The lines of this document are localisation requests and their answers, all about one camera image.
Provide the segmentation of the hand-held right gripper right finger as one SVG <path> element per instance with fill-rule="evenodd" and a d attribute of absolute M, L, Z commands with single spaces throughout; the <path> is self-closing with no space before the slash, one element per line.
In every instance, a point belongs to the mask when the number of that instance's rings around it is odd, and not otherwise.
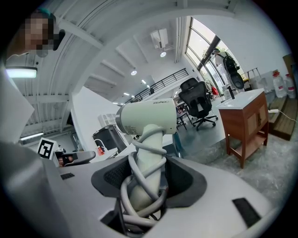
<path fill-rule="evenodd" d="M 168 157 L 165 214 L 151 238 L 258 238 L 278 214 L 271 202 L 238 176 Z"/>

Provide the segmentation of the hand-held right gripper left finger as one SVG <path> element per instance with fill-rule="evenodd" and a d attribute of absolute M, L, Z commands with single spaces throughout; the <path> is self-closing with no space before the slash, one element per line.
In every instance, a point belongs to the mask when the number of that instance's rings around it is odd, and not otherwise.
<path fill-rule="evenodd" d="M 91 183 L 106 163 L 57 168 L 43 160 L 51 192 L 72 238 L 126 237 L 119 198 L 103 196 Z"/>

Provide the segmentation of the person's left hand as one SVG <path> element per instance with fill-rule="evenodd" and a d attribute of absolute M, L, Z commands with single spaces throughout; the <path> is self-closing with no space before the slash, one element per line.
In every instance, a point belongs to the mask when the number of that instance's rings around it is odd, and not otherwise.
<path fill-rule="evenodd" d="M 73 162 L 73 157 L 60 157 L 58 158 L 59 167 L 64 167 L 66 164 L 70 164 Z"/>

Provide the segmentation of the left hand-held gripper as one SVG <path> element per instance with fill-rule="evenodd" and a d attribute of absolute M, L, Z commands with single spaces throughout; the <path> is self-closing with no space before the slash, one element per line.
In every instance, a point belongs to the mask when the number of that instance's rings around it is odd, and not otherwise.
<path fill-rule="evenodd" d="M 37 153 L 40 157 L 53 161 L 56 167 L 59 167 L 58 158 L 60 157 L 73 157 L 73 162 L 64 167 L 87 164 L 95 158 L 94 151 L 67 153 L 56 141 L 46 138 L 40 139 Z"/>

